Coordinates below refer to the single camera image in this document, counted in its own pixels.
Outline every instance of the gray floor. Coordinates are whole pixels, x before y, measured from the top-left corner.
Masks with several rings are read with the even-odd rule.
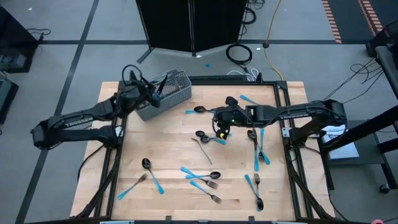
[[[2,5],[26,28],[50,28],[47,40],[78,40],[93,0],[13,0]],[[243,39],[263,39],[268,30],[276,0],[267,0],[257,11],[257,22],[248,26]],[[99,0],[88,40],[145,39],[133,0]],[[283,1],[275,19],[271,39],[333,40],[326,15],[320,2]],[[265,80],[277,80],[264,58],[260,45],[248,45],[253,51],[249,68],[263,73]],[[40,120],[53,115],[76,52],[76,45],[41,45],[29,73],[12,74],[10,79],[19,86],[7,121],[0,136],[0,221],[13,223],[32,176],[39,150],[32,145],[29,130]],[[221,75],[239,70],[225,57],[220,47],[189,54],[155,49],[139,65],[147,78],[172,68],[189,75]],[[117,81],[121,69],[147,50],[145,45],[86,45],[81,53],[63,113],[96,103],[101,82]],[[245,52],[234,49],[235,57]],[[303,81],[309,100],[323,99],[352,73],[353,63],[369,59],[363,45],[272,45],[268,50],[274,65],[288,81]],[[356,76],[333,98],[344,101],[362,93],[370,83],[361,85],[364,76]],[[384,76],[363,97],[345,105],[349,119],[368,119],[397,104]],[[381,139],[396,137],[380,133]],[[76,189],[76,173],[83,160],[85,142],[65,143],[50,151],[35,191],[26,222],[68,218]],[[398,176],[398,153],[387,154],[392,170]],[[398,192],[388,195],[378,192],[385,183],[379,166],[332,168],[336,190],[330,192],[336,207],[350,220],[368,222],[375,218],[398,216]]]

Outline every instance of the yellow cable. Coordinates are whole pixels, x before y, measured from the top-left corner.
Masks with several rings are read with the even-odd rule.
[[[281,2],[282,2],[282,0],[279,0],[278,5],[276,6],[276,9],[275,9],[274,15],[272,16],[271,24],[269,25],[268,35],[267,35],[267,39],[266,39],[266,45],[268,45],[269,36],[271,35],[272,24],[274,23],[274,18],[275,18],[276,12],[278,11],[278,8],[279,8]],[[280,79],[283,81],[283,80],[284,80],[284,76],[278,71],[278,69],[275,68],[275,66],[274,66],[274,65],[272,64],[272,62],[269,60],[265,48],[264,48],[264,54],[266,55],[266,59],[267,59],[267,61],[269,62],[269,65],[271,66],[271,68],[272,68],[276,73],[278,73]]]

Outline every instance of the wooden tabletop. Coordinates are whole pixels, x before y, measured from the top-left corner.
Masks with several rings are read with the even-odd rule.
[[[117,91],[117,87],[117,82],[104,82],[99,101],[109,98]],[[302,82],[288,82],[288,87],[293,105],[307,102]],[[171,215],[173,220],[248,220],[248,216],[254,216],[258,221],[295,220],[278,123],[265,130],[264,152],[271,164],[260,164],[258,172],[261,178],[259,194],[264,201],[264,210],[261,212],[257,212],[256,198],[244,178],[245,174],[251,177],[254,174],[254,149],[246,135],[248,129],[231,127],[232,136],[225,146],[214,141],[203,145],[213,165],[210,165],[198,144],[191,140],[197,138],[194,133],[198,130],[214,136],[211,127],[212,114],[185,114],[185,110],[199,105],[209,109],[224,106],[227,96],[238,99],[242,94],[259,104],[276,106],[271,86],[192,86],[191,99],[149,121],[143,122],[135,112],[131,113],[127,121],[115,198],[146,172],[141,165],[141,160],[145,157],[150,159],[152,171],[165,193],[159,194],[149,176],[122,200],[115,199],[112,219],[164,220],[165,216]],[[242,108],[249,104],[244,100],[238,101]],[[295,123],[300,127],[308,121],[310,118],[300,118]],[[108,123],[94,122],[93,126],[97,128],[105,124]],[[85,156],[90,155],[100,145],[99,142],[90,141]],[[318,149],[314,139],[309,139],[307,146]],[[97,191],[104,154],[105,150],[100,151],[83,167],[71,215],[81,212]],[[328,199],[320,155],[302,149],[302,158],[309,190],[323,208],[330,215],[334,215]],[[215,180],[219,185],[217,190],[210,189],[199,180],[197,183],[223,202],[215,203],[208,195],[190,185],[190,181],[185,179],[186,174],[180,171],[181,166],[196,174],[221,172],[221,177]],[[303,197],[298,187],[297,192],[304,217]],[[105,214],[108,196],[107,191],[101,214]]]

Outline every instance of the gray carpet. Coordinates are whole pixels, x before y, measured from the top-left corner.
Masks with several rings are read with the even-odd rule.
[[[2,5],[26,28],[51,28],[47,40],[78,40],[93,1],[13,0]],[[258,22],[248,26],[243,39],[263,39],[275,0],[267,0],[258,15]],[[298,4],[286,0],[275,19],[272,39],[333,40],[322,4],[312,0]],[[134,1],[100,0],[90,40],[142,40],[142,24]],[[264,58],[260,45],[248,45],[253,51],[249,68],[263,73],[265,80],[278,80]],[[200,52],[200,58],[190,54],[155,49],[139,65],[146,78],[172,68],[185,70],[188,75],[222,75],[239,70],[225,57],[225,48]],[[117,81],[121,69],[147,50],[146,45],[86,45],[83,48],[70,87],[63,113],[87,108],[96,103],[101,83]],[[35,54],[32,68],[26,74],[12,74],[10,79],[19,86],[0,136],[0,221],[14,223],[27,185],[32,176],[39,150],[32,145],[29,130],[39,121],[53,115],[60,92],[69,71],[76,45],[42,45]],[[240,49],[233,57],[244,58]],[[272,45],[268,49],[273,64],[287,81],[303,81],[308,100],[322,100],[352,72],[353,63],[369,59],[363,45]],[[370,83],[357,75],[333,99],[345,101],[362,93]],[[382,76],[369,92],[345,105],[349,119],[369,119],[395,106],[397,100]],[[392,133],[380,133],[381,139],[392,139]],[[65,143],[50,151],[35,191],[26,222],[68,218],[76,189],[76,174],[83,160],[85,142]],[[398,175],[398,153],[387,154],[392,170]],[[336,190],[331,191],[338,210],[350,220],[369,222],[375,218],[398,216],[398,192],[388,195],[378,192],[386,180],[379,166],[334,167],[331,169]]]

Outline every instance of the gray utensil basket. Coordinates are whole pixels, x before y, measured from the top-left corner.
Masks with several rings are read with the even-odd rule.
[[[163,91],[160,95],[156,96],[160,98],[160,108],[156,108],[148,102],[138,106],[136,111],[143,121],[147,121],[191,98],[191,81],[184,71],[173,69],[154,77],[150,82],[158,88],[166,75],[167,80]]]

